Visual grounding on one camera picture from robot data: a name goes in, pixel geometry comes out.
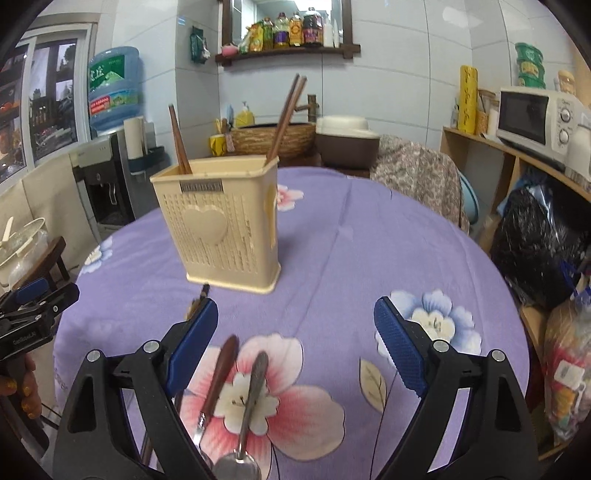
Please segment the blue flower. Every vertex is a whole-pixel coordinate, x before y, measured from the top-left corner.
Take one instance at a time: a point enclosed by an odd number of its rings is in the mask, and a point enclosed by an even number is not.
[[[390,300],[405,320],[420,324],[431,340],[445,340],[461,353],[480,354],[482,338],[474,328],[472,314],[464,307],[454,307],[441,290],[424,293],[420,299],[397,290],[390,294]],[[387,350],[379,333],[375,339],[378,352],[386,356]]]
[[[113,255],[113,250],[111,247],[113,247],[112,236],[102,242],[90,253],[84,262],[84,266],[80,269],[78,276],[98,270],[103,265],[103,262]]]

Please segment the yellow bottle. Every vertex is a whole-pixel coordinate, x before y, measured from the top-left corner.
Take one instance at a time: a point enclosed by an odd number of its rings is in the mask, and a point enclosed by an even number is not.
[[[248,104],[246,102],[243,102],[243,104],[244,108],[239,114],[237,114],[236,118],[234,119],[234,126],[236,128],[249,127],[255,124],[255,116],[248,108]]]

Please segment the black plastic bag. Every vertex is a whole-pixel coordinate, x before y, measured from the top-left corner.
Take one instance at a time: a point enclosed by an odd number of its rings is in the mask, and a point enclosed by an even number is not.
[[[495,232],[492,261],[520,297],[547,310],[571,294],[561,263],[579,265],[587,246],[588,204],[579,200],[553,198],[546,184],[514,190]]]

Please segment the yellow cup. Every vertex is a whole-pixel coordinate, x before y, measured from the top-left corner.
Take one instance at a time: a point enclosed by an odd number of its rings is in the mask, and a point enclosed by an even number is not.
[[[228,153],[228,146],[226,145],[226,135],[212,135],[209,137],[209,148],[214,157],[222,157]]]

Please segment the window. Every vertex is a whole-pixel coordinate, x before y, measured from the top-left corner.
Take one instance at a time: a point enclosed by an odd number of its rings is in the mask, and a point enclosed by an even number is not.
[[[90,24],[29,31],[0,72],[0,193],[39,163],[90,140]]]

